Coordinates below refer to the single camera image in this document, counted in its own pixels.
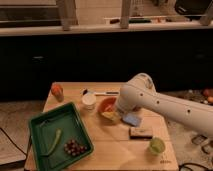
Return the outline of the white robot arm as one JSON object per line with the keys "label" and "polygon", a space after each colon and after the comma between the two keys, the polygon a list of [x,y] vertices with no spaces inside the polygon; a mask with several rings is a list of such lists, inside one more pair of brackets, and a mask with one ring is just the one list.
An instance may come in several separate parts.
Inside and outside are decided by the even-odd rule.
{"label": "white robot arm", "polygon": [[120,114],[145,108],[213,139],[213,107],[158,93],[152,78],[139,73],[124,83],[115,102]]}

